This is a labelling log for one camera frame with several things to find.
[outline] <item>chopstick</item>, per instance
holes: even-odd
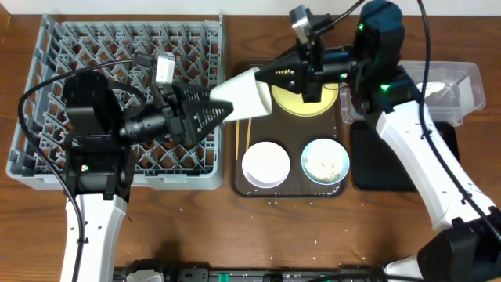
[[[249,125],[247,126],[247,145],[245,146],[245,151],[249,150],[249,142],[251,141],[251,126],[252,126],[252,117],[249,118]]]
[[[235,161],[238,160],[238,145],[240,138],[240,121],[236,121],[236,136],[235,136]]]

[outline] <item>clear plastic container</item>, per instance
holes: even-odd
[[[423,61],[401,61],[400,65],[416,84],[423,81]],[[445,83],[442,90],[425,99],[434,121],[447,121],[453,126],[460,126],[464,116],[485,107],[480,71],[474,63],[430,62],[428,82]],[[363,120],[363,116],[351,104],[350,89],[342,89],[340,94],[343,122],[351,124],[353,121]]]

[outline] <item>black mat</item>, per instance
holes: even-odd
[[[447,122],[435,122],[445,143],[460,160],[456,131]],[[351,176],[353,184],[367,191],[416,191],[393,150],[364,121],[351,125]]]

